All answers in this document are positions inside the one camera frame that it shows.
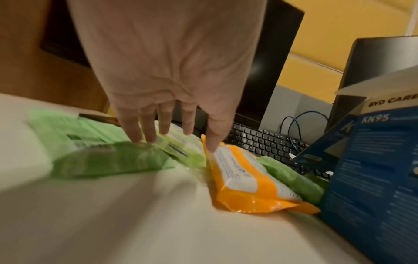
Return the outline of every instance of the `desk surface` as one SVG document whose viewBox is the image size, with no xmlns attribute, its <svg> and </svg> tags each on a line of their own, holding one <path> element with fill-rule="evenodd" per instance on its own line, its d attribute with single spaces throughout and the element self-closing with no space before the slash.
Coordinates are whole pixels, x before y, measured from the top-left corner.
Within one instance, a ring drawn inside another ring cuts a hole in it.
<svg viewBox="0 0 418 264">
<path fill-rule="evenodd" d="M 314 217 L 215 209 L 208 186 L 181 166 L 47 179 L 50 160 L 25 124 L 31 107 L 80 111 L 0 94 L 2 263 L 370 263 Z"/>
</svg>

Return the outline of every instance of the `keyboard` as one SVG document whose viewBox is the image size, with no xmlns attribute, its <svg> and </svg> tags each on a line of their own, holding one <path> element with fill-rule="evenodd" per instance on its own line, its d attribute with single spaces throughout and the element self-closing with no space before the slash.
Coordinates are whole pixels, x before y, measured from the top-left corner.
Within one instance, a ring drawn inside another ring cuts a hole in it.
<svg viewBox="0 0 418 264">
<path fill-rule="evenodd" d="M 293 145 L 296 147 L 295 149 L 290 142 L 290 138 L 285 134 L 261 129 L 255 130 L 240 123 L 234 123 L 229 136 L 224 142 L 239 146 L 258 157 L 269 156 L 287 165 L 301 175 L 305 175 L 310 171 L 306 166 L 292 161 L 290 157 L 290 154 L 296 156 L 299 151 L 303 151 L 309 144 L 292 138 Z M 313 172 L 321 178 L 326 180 L 330 179 L 327 173 L 322 173 L 318 170 L 314 170 Z"/>
</svg>

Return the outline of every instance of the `green plastic packet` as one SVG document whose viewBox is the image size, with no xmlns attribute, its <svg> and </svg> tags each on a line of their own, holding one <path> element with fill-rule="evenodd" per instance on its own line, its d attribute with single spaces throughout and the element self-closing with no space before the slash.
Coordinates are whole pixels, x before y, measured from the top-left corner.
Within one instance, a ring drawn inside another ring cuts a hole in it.
<svg viewBox="0 0 418 264">
<path fill-rule="evenodd" d="M 133 144 L 115 125 L 46 110 L 30 110 L 30 126 L 53 160 L 53 177 L 101 177 L 173 168 L 167 153 Z"/>
<path fill-rule="evenodd" d="M 306 202 L 318 205 L 321 201 L 324 189 L 313 181 L 295 172 L 283 163 L 270 157 L 259 157 L 257 159 L 268 171 L 268 173 L 296 192 Z"/>
<path fill-rule="evenodd" d="M 183 129 L 171 124 L 166 135 L 159 134 L 158 121 L 155 121 L 157 142 L 153 145 L 176 157 L 187 167 L 207 170 L 206 155 L 202 140 L 195 135 L 186 136 Z"/>
</svg>

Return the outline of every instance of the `open box flap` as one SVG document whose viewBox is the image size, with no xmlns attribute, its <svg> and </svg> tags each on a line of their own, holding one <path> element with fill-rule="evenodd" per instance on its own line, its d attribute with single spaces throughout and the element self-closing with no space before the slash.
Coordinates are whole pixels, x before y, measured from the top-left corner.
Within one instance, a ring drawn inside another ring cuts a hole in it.
<svg viewBox="0 0 418 264">
<path fill-rule="evenodd" d="M 336 95 L 374 97 L 418 88 L 418 66 L 398 70 L 363 82 L 353 84 L 335 92 Z"/>
</svg>

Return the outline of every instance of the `human hand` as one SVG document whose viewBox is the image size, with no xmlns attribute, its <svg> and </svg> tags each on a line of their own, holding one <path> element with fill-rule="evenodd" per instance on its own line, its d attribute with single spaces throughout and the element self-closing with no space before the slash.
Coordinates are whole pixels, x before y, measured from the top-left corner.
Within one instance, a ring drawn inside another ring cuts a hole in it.
<svg viewBox="0 0 418 264">
<path fill-rule="evenodd" d="M 231 129 L 266 0 L 68 0 L 81 44 L 132 142 L 169 131 L 175 100 L 184 133 L 196 106 L 209 116 L 206 147 Z"/>
</svg>

